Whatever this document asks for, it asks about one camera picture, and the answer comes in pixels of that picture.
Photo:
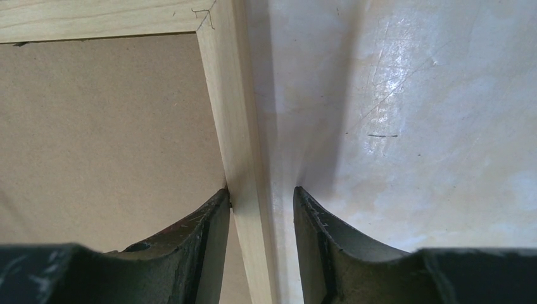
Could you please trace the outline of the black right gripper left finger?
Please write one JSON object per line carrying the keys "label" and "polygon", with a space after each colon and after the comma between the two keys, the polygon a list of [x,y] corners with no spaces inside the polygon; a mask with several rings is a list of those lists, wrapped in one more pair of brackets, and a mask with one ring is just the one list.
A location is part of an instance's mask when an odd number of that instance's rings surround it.
{"label": "black right gripper left finger", "polygon": [[123,251],[76,243],[1,246],[2,303],[218,303],[230,195]]}

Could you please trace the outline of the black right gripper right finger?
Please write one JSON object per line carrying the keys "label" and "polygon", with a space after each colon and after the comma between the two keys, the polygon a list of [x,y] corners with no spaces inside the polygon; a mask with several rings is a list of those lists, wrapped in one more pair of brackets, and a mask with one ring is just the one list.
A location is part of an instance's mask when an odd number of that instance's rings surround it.
{"label": "black right gripper right finger", "polygon": [[305,303],[535,303],[536,250],[386,245],[293,195]]}

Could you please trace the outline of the brown cardboard backing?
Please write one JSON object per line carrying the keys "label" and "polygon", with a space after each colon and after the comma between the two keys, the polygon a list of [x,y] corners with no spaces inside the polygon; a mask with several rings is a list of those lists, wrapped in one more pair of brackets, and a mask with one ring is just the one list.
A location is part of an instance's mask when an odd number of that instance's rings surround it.
{"label": "brown cardboard backing", "polygon": [[1,46],[1,302],[69,249],[123,251],[224,188],[196,34]]}

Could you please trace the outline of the light wooden picture frame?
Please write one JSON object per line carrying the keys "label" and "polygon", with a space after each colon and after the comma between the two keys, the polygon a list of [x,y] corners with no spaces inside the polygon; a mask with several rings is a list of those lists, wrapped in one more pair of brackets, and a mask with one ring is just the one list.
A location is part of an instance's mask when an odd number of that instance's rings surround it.
{"label": "light wooden picture frame", "polygon": [[1,42],[195,32],[253,303],[277,303],[243,1],[2,1]]}

